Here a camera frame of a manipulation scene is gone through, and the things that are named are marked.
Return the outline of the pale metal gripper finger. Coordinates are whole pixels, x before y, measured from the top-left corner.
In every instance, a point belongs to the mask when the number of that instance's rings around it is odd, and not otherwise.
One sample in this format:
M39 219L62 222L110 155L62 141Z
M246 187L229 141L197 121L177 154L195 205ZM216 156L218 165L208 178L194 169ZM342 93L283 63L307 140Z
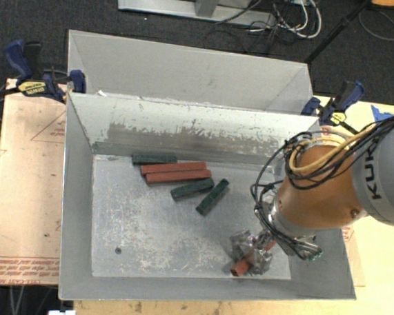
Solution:
M249 272L251 274L263 274L270 269L270 263L272 262L273 255L265 250L258 250L255 248L253 254L250 257L251 267Z
M243 229L230 237L232 258L253 260L255 236L249 229Z

